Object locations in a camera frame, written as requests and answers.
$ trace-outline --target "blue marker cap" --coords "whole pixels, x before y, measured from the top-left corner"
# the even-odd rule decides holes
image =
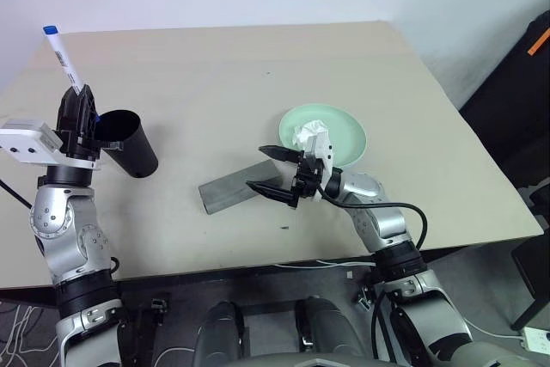
[[[55,26],[44,26],[43,29],[45,34],[56,34],[58,32]]]

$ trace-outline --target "power strip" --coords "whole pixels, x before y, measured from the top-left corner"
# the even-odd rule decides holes
[[[525,337],[522,343],[525,350],[550,355],[550,331],[525,327],[522,334]]]

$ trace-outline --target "black cup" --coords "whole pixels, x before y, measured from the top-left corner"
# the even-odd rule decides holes
[[[95,123],[95,139],[121,142],[123,150],[104,150],[134,178],[156,171],[158,160],[141,127],[141,119],[132,111],[120,109],[102,114]]]

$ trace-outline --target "gray carpet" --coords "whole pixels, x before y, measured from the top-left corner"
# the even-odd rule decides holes
[[[493,333],[513,334],[508,326],[532,301],[510,258],[510,251],[517,243],[518,241],[499,242],[465,248],[431,264],[462,314],[474,324]],[[257,310],[255,304],[290,302],[312,294],[328,298],[340,307],[356,328],[365,351],[370,353],[370,315],[351,303],[363,271],[361,268],[354,268],[352,279],[349,279],[350,274],[345,268],[334,268],[308,272],[288,271],[259,278],[224,280],[169,289],[172,294],[171,309],[164,325],[158,329],[156,354],[169,346],[193,347],[203,316],[219,301],[234,301],[249,312],[252,311],[252,314]],[[0,306],[0,312],[13,307],[13,304],[4,303]],[[21,306],[19,319],[25,308]],[[14,315],[14,311],[0,314],[0,339],[6,339],[9,335]],[[32,325],[36,315],[38,310],[33,312],[27,327]],[[23,340],[23,350],[46,347],[54,335],[57,319],[55,311],[45,310],[40,321]],[[252,355],[297,350],[294,315],[291,311],[250,315],[245,322]],[[550,329],[550,308],[546,307],[529,325]],[[472,335],[474,339],[499,344],[543,366],[550,366],[549,357],[524,351],[519,340],[496,339],[474,329]],[[30,352],[21,356],[29,367],[48,367],[56,351],[57,349],[52,348],[48,352]],[[189,352],[170,352],[162,358],[159,367],[189,366],[192,357]],[[4,354],[0,366],[5,367],[9,359],[10,356],[6,357]],[[14,367],[23,365],[17,358],[11,363]]]

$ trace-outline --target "orange object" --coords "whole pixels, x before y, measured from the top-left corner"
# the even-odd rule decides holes
[[[536,51],[538,51],[542,44],[546,42],[550,38],[550,28],[548,28],[544,34],[531,46],[531,48],[527,51],[527,53],[531,56],[533,56]]]

